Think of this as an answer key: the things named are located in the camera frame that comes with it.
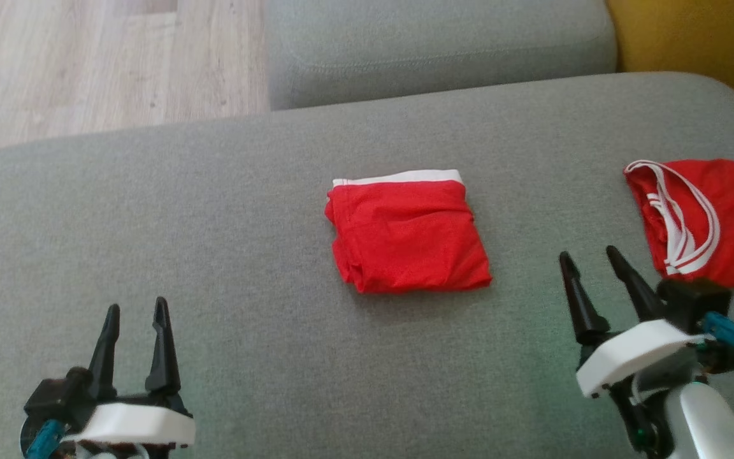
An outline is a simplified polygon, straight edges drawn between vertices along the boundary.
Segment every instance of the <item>blue connector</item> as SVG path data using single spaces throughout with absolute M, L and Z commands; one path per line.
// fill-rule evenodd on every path
M 49 459 L 53 451 L 61 445 L 61 437 L 64 436 L 64 424 L 50 419 L 41 426 L 36 433 L 30 447 L 27 448 L 27 459 Z
M 734 348 L 734 322 L 717 312 L 708 312 L 704 316 L 702 329 L 716 340 Z

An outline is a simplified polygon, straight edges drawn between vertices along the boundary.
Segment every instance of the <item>white stripe trim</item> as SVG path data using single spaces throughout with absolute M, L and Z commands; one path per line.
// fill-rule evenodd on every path
M 366 179 L 358 180 L 347 180 L 347 179 L 335 179 L 333 180 L 334 188 L 337 186 L 344 185 L 371 185 L 373 183 L 404 183 L 410 181 L 447 181 L 454 180 L 457 183 L 463 185 L 460 173 L 457 169 L 449 169 L 447 171 L 439 171 L 437 169 L 426 169 L 422 171 L 406 171 L 400 172 L 399 174 L 384 175 L 384 177 L 370 177 Z
M 707 197 L 696 188 L 696 186 L 690 183 L 690 181 L 685 179 L 681 174 L 669 168 L 669 166 L 641 159 L 627 165 L 627 168 L 624 168 L 624 172 L 629 173 L 638 168 L 648 168 L 656 175 L 656 187 L 658 187 L 656 188 L 657 196 L 652 197 L 658 198 L 659 201 L 654 201 L 653 207 L 661 213 L 665 220 L 665 226 L 667 227 L 668 244 L 667 259 L 665 259 L 665 264 L 667 264 L 667 273 L 688 274 L 701 270 L 701 268 L 710 261 L 710 257 L 716 251 L 717 245 L 719 245 L 721 224 L 719 222 L 716 209 L 710 203 L 710 200 L 708 200 Z M 690 189 L 690 193 L 693 194 L 697 203 L 699 203 L 699 205 L 702 206 L 702 209 L 704 209 L 710 230 L 705 243 L 701 244 L 701 246 L 697 248 L 695 247 L 695 241 L 693 240 L 693 233 L 690 232 L 684 222 L 684 213 L 681 211 L 681 207 L 679 207 L 679 204 L 670 197 L 670 193 L 667 192 L 664 171 L 669 171 L 671 174 L 678 177 L 679 180 L 681 180 L 684 185 Z M 675 224 L 675 219 L 673 218 L 673 215 L 670 214 L 670 210 L 667 209 L 667 205 L 665 203 L 669 203 L 670 206 L 673 207 L 673 212 L 675 213 L 675 216 L 678 217 L 681 224 L 680 229 Z

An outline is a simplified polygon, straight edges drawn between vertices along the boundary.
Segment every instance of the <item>red jersey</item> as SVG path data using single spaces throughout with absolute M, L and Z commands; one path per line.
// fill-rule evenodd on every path
M 639 160 L 624 176 L 662 276 L 734 287 L 734 161 Z

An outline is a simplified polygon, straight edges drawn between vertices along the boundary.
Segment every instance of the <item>couch cushion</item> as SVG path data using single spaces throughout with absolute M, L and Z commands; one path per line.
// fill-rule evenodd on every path
M 626 456 L 615 407 L 576 385 L 557 256 L 614 328 L 636 323 L 604 247 L 658 280 L 621 175 L 641 157 L 734 157 L 734 93 L 587 76 L 0 151 L 0 457 L 113 302 L 116 386 L 143 389 L 157 295 L 198 422 L 173 458 Z M 492 287 L 359 295 L 330 252 L 330 180 L 419 168 L 460 169 Z M 734 375 L 716 384 L 734 407 Z
M 615 69 L 602 0 L 271 0 L 271 107 Z

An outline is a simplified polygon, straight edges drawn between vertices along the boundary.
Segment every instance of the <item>wooden floor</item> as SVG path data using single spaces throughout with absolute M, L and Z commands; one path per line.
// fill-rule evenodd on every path
M 0 147 L 268 109 L 263 0 L 0 0 Z

